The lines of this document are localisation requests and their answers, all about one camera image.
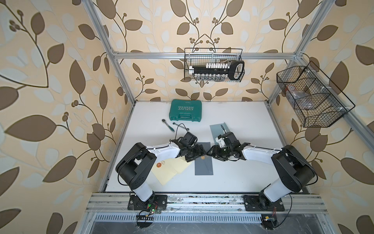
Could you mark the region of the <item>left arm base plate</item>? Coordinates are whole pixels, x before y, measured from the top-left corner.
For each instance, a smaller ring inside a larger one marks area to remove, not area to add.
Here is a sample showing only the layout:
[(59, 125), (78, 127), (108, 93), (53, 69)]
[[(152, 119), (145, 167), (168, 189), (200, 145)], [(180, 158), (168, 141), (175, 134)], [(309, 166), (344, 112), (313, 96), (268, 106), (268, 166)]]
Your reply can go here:
[(167, 195), (151, 195), (147, 201), (142, 201), (138, 196), (131, 195), (128, 203), (128, 210), (142, 211), (151, 209), (163, 211), (166, 210), (168, 204)]

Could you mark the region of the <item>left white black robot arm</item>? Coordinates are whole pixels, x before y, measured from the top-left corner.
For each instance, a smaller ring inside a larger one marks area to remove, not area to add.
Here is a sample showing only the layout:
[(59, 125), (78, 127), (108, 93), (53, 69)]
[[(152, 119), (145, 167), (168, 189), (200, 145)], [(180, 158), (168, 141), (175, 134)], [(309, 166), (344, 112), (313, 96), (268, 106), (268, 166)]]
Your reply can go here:
[(203, 146), (197, 144), (197, 137), (187, 132), (164, 145), (145, 146), (141, 142), (136, 143), (116, 165), (116, 172), (141, 202), (151, 203), (154, 200), (154, 191), (146, 179), (154, 165), (163, 160), (180, 157), (190, 162), (205, 154)]

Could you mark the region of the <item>light blue envelope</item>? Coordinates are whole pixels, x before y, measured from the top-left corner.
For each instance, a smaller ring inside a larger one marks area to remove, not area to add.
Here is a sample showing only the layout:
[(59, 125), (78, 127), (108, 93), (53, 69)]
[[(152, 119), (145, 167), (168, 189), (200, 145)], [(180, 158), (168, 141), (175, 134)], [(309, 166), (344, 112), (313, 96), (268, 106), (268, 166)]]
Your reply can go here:
[(230, 132), (230, 129), (229, 129), (229, 127), (227, 126), (227, 124), (225, 122), (224, 123), (210, 125), (209, 127), (210, 127), (210, 130), (211, 130), (211, 134), (212, 134), (214, 142), (216, 142), (216, 138), (219, 135), (222, 135), (224, 133)]

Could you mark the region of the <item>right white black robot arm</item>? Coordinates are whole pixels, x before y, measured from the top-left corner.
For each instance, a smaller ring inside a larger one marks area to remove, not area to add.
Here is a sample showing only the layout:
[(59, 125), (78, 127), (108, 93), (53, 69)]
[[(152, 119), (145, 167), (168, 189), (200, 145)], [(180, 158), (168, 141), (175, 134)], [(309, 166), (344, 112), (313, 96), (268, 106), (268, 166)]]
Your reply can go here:
[(207, 152), (220, 161), (253, 160), (274, 166), (279, 178), (259, 192), (259, 203), (265, 207), (275, 203), (290, 193), (297, 193), (317, 178), (315, 169), (291, 145), (280, 149), (258, 147), (250, 143), (240, 143), (232, 132), (219, 135)]

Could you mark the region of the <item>dark grey envelope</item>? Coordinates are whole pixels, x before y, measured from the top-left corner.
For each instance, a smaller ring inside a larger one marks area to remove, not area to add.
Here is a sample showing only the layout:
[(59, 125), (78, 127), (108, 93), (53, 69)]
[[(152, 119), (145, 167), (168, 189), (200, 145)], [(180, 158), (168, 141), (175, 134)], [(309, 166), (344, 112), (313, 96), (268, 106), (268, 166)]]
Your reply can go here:
[(212, 176), (213, 175), (213, 164), (212, 157), (200, 156), (194, 161), (194, 169), (196, 176)]

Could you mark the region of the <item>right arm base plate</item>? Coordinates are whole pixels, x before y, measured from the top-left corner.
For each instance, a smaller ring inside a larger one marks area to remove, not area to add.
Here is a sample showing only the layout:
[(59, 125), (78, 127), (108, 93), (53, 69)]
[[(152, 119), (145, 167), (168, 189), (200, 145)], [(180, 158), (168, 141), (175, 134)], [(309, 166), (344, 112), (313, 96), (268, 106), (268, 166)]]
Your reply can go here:
[(285, 211), (281, 199), (271, 202), (262, 191), (259, 194), (243, 195), (243, 202), (247, 212)]

